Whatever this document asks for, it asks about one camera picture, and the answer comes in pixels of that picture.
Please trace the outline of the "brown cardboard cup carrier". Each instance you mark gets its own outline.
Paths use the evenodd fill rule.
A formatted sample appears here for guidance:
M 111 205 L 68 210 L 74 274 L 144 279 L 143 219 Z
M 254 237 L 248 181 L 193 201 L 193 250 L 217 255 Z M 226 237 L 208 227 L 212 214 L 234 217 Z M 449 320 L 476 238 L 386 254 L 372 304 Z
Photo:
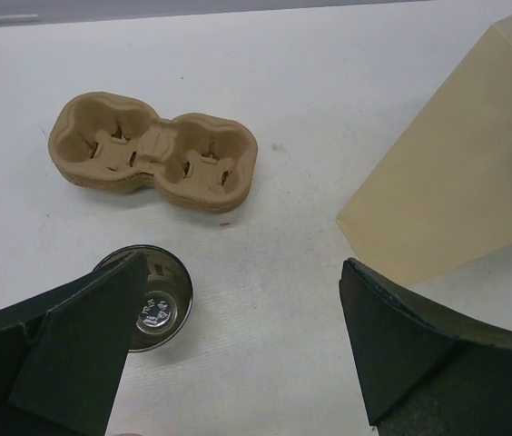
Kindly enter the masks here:
M 59 113 L 48 152 L 70 183 L 113 193 L 150 187 L 180 207 L 227 213 L 250 192 L 258 144 L 234 120 L 165 119 L 132 97 L 90 92 Z

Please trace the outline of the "dark plastic cup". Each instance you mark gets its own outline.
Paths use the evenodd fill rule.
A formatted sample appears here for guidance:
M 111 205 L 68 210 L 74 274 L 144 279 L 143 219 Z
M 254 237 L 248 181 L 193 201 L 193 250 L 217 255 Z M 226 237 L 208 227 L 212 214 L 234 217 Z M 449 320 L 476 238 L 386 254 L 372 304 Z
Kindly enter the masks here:
M 120 248 L 106 255 L 94 268 L 98 270 L 132 253 L 145 255 L 147 282 L 130 351 L 147 352 L 170 341 L 186 323 L 193 303 L 192 278 L 177 256 L 150 244 Z

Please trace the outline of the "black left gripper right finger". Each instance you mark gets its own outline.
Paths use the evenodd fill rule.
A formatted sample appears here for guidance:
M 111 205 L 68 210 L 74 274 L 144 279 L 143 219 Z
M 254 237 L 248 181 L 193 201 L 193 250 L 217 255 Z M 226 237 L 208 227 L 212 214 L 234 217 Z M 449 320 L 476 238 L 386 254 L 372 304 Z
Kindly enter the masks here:
M 512 331 L 350 258 L 340 300 L 369 424 L 381 435 L 512 435 Z

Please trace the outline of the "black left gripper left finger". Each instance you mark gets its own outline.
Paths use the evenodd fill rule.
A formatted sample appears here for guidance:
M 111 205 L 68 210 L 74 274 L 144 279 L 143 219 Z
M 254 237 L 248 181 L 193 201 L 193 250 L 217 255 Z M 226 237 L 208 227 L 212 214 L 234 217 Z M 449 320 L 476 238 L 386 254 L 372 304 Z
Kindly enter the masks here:
M 103 435 L 143 304 L 133 253 L 0 310 L 0 435 Z

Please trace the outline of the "beige paper bag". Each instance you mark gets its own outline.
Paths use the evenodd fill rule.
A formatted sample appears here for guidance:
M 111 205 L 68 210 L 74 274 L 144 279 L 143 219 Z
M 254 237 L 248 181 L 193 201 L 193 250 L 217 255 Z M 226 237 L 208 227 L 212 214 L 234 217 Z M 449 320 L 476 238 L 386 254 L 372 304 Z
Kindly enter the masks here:
M 512 15 L 478 39 L 337 217 L 402 285 L 512 244 Z

